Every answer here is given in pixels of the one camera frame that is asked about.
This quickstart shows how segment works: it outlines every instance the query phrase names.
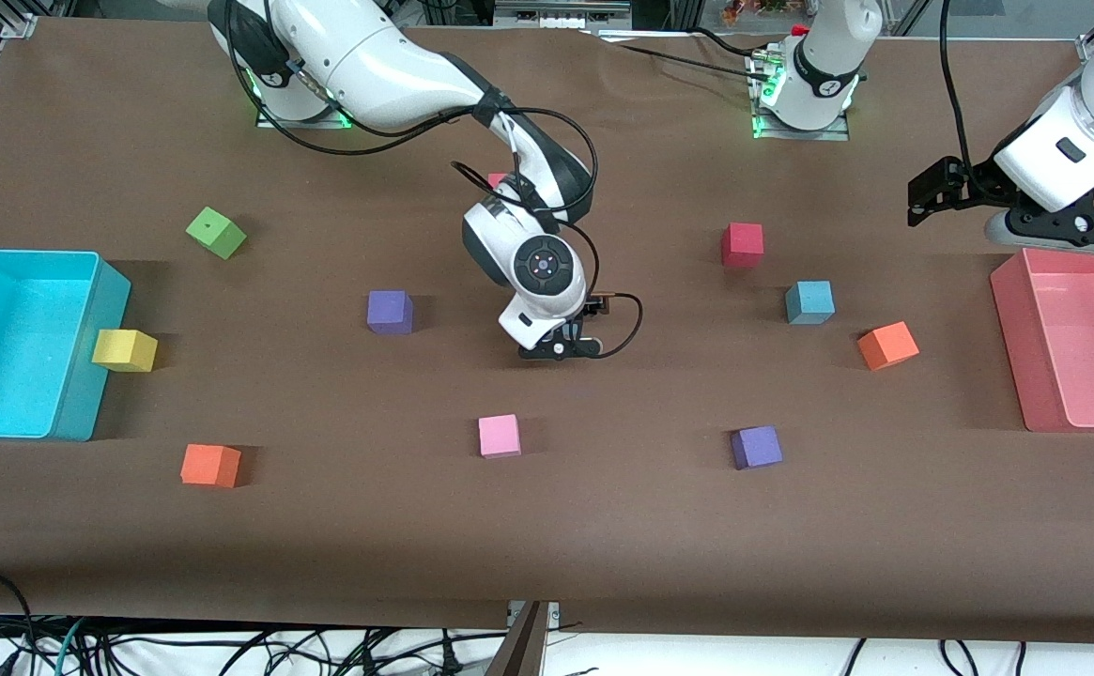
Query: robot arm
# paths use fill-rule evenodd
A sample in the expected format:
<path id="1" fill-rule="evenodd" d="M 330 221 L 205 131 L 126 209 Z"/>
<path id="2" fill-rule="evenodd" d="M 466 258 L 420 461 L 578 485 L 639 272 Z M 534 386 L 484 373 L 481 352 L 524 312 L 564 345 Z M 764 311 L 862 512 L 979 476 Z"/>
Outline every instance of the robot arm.
<path id="1" fill-rule="evenodd" d="M 580 160 L 458 57 L 410 43 L 372 0 L 263 3 L 213 0 L 209 19 L 226 51 L 225 31 L 233 31 L 234 53 L 255 73 L 268 109 L 301 120 L 341 107 L 389 129 L 470 110 L 516 158 L 517 171 L 496 188 L 504 200 L 484 197 L 462 224 L 470 256 L 513 289 L 500 325 L 531 350 L 581 312 L 584 267 L 559 236 L 560 224 L 578 222 L 593 200 L 593 177 Z"/>
<path id="2" fill-rule="evenodd" d="M 980 205 L 1003 207 L 993 241 L 1094 253 L 1094 53 L 971 175 L 943 158 L 910 180 L 908 222 Z"/>
<path id="3" fill-rule="evenodd" d="M 810 33 L 779 44 L 782 72 L 763 93 L 763 106 L 788 127 L 829 127 L 851 102 L 883 18 L 876 0 L 823 0 Z"/>

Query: red cube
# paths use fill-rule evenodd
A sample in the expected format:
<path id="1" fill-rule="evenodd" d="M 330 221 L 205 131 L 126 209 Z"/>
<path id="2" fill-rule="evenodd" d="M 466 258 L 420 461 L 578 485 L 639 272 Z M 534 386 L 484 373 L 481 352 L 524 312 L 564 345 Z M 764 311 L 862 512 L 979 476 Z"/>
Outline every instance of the red cube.
<path id="1" fill-rule="evenodd" d="M 183 483 L 199 487 L 233 488 L 237 483 L 237 465 L 242 451 L 229 446 L 189 444 L 183 454 Z"/>
<path id="2" fill-rule="evenodd" d="M 722 235 L 722 265 L 752 268 L 765 257 L 765 226 L 732 222 Z"/>

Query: blue cube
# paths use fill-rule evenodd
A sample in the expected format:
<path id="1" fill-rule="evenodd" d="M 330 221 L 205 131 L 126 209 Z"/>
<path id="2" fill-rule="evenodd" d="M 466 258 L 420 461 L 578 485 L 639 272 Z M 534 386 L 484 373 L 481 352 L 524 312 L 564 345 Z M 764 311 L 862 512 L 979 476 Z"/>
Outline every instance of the blue cube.
<path id="1" fill-rule="evenodd" d="M 779 452 L 779 440 L 776 428 L 741 429 L 731 438 L 731 448 L 734 450 L 734 466 L 740 469 L 776 465 L 784 459 Z"/>
<path id="2" fill-rule="evenodd" d="M 380 335 L 414 333 L 414 299 L 405 291 L 372 291 L 368 295 L 368 326 Z"/>
<path id="3" fill-rule="evenodd" d="M 790 324 L 823 324 L 835 314 L 828 281 L 799 281 L 784 294 Z"/>

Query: cube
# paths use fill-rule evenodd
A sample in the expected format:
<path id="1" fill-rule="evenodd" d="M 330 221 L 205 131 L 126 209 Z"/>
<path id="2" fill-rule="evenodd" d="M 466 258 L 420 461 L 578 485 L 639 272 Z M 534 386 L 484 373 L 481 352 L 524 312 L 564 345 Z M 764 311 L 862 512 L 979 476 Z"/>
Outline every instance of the cube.
<path id="1" fill-rule="evenodd" d="M 828 281 L 799 281 L 784 294 L 790 324 L 823 324 L 835 314 L 835 299 Z"/>
<path id="2" fill-rule="evenodd" d="M 731 448 L 734 450 L 734 466 L 740 469 L 753 469 L 776 465 L 784 459 L 779 451 L 779 438 L 776 428 L 741 429 L 731 438 Z"/>
<path id="3" fill-rule="evenodd" d="M 242 451 L 229 446 L 189 444 L 183 454 L 183 483 L 198 487 L 233 488 L 237 482 L 237 466 Z"/>
<path id="4" fill-rule="evenodd" d="M 889 368 L 918 354 L 918 343 L 906 322 L 882 326 L 859 339 L 859 351 L 872 371 Z"/>
<path id="5" fill-rule="evenodd" d="M 96 336 L 92 363 L 109 371 L 150 373 L 155 368 L 155 351 L 159 351 L 159 341 L 140 330 L 102 328 Z"/>
<path id="6" fill-rule="evenodd" d="M 765 257 L 765 226 L 732 222 L 722 234 L 722 265 L 752 268 Z"/>
<path id="7" fill-rule="evenodd" d="M 228 260 L 246 241 L 246 234 L 242 229 L 209 207 L 205 207 L 191 225 L 187 226 L 187 234 L 194 236 L 202 247 L 219 255 L 222 260 Z"/>
<path id="8" fill-rule="evenodd" d="M 487 458 L 521 456 L 517 416 L 498 415 L 479 419 L 479 454 Z"/>
<path id="9" fill-rule="evenodd" d="M 368 295 L 368 326 L 379 335 L 414 333 L 414 299 L 401 290 L 372 291 Z"/>

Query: purple cube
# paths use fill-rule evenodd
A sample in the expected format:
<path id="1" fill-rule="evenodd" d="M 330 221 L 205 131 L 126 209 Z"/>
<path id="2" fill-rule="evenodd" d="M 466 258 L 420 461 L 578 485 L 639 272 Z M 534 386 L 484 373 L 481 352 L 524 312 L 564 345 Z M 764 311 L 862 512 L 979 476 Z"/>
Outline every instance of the purple cube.
<path id="1" fill-rule="evenodd" d="M 404 290 L 372 291 L 368 295 L 368 326 L 380 335 L 414 333 L 414 299 Z"/>
<path id="2" fill-rule="evenodd" d="M 776 428 L 741 429 L 731 438 L 734 448 L 734 466 L 740 469 L 752 469 L 765 465 L 776 465 L 784 459 L 779 452 L 779 440 Z"/>

